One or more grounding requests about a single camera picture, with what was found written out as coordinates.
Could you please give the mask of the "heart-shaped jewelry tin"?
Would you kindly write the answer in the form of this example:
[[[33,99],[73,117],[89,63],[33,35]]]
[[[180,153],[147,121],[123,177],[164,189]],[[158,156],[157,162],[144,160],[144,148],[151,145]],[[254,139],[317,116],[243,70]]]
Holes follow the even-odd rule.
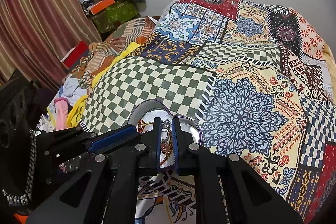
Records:
[[[174,165],[171,132],[173,118],[179,118],[181,128],[192,134],[195,143],[201,143],[201,132],[198,125],[192,119],[179,114],[171,114],[168,108],[158,100],[146,100],[134,107],[127,119],[127,123],[134,125],[139,133],[144,134],[153,128],[154,119],[157,117],[161,119],[161,157],[159,168],[161,170],[172,169]]]

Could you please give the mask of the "yellow printed cloth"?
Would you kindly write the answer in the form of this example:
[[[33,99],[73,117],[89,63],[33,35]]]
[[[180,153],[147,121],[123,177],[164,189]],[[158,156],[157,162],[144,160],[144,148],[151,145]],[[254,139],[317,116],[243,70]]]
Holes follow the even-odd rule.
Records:
[[[118,63],[120,60],[124,59],[125,57],[127,57],[127,55],[131,54],[133,51],[135,51],[137,48],[140,47],[140,44],[136,43],[136,42],[131,42],[125,50],[123,50],[118,56],[116,56],[112,62],[110,63],[110,65],[108,67],[106,67],[103,71],[101,71],[100,73],[98,73],[92,80],[91,82],[91,87],[95,87],[98,83],[98,81],[100,80],[100,78],[112,67],[114,66],[116,63]],[[69,112],[68,117],[67,117],[67,127],[68,128],[73,128],[73,127],[77,127],[79,122],[81,121],[81,117],[82,114],[84,112],[85,109],[85,105],[87,102],[87,98],[88,98],[88,94],[83,95],[82,97],[80,97],[73,109]]]

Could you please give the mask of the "pink cloth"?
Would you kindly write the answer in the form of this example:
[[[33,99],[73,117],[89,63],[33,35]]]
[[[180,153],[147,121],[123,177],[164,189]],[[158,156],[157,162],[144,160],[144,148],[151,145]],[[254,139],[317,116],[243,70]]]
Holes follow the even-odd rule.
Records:
[[[56,98],[54,104],[56,108],[56,130],[67,129],[68,99],[62,97]]]

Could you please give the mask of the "orange sleeve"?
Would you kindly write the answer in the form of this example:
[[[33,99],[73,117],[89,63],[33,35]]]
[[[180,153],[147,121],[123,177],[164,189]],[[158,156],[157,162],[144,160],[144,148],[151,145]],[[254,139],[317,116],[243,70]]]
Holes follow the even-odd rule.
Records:
[[[19,215],[17,213],[14,214],[14,217],[18,221],[19,224],[25,224],[28,218],[28,216],[26,215]]]

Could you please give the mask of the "light blue white clothes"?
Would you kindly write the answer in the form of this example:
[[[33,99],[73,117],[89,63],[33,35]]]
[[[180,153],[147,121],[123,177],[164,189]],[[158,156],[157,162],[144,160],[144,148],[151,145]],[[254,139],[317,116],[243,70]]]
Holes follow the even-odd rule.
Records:
[[[87,95],[87,89],[80,87],[79,79],[68,77],[63,86],[60,87],[59,91],[51,100],[47,110],[51,114],[56,113],[54,100],[58,98],[66,98],[68,100],[68,104],[74,107],[75,103],[84,95]]]

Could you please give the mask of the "striped brown orange blanket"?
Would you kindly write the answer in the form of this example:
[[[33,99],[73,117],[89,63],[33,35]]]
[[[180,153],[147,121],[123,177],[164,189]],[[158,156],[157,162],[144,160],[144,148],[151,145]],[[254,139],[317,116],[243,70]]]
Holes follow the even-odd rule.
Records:
[[[71,77],[78,79],[81,88],[89,88],[93,78],[111,65],[130,43],[146,42],[154,27],[154,19],[149,16],[123,23],[104,42],[89,45],[89,52],[81,57],[79,65],[72,69]]]

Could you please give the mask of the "red white box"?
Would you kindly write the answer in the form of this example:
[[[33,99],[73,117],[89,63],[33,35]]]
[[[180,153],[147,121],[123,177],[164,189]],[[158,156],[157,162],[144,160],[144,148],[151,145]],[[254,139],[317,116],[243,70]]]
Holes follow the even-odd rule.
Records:
[[[84,41],[80,41],[73,47],[62,59],[61,63],[67,70],[72,70],[76,65],[80,64],[82,57],[87,57],[89,53],[89,47]]]

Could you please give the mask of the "patchwork patterned bedspread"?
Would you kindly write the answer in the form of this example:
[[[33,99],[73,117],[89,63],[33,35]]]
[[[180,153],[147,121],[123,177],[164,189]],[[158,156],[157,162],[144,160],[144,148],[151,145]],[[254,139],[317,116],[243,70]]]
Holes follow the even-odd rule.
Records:
[[[304,223],[335,200],[335,59],[294,9],[173,0],[90,86],[80,124],[115,130],[146,100],[192,119],[212,153],[243,158]]]

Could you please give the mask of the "orange shoe box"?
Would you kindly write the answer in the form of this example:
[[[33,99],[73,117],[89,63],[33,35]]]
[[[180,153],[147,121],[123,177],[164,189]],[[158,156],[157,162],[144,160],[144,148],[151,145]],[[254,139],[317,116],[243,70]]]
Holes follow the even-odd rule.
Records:
[[[92,15],[96,15],[114,3],[114,0],[102,0],[95,5],[89,6],[88,10]]]

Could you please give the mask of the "striped red curtain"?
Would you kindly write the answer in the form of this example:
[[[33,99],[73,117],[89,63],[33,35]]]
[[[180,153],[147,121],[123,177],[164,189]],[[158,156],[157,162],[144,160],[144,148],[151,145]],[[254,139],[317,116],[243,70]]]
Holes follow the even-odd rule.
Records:
[[[67,75],[66,53],[78,42],[100,39],[79,0],[1,0],[1,81],[19,70],[58,90]]]

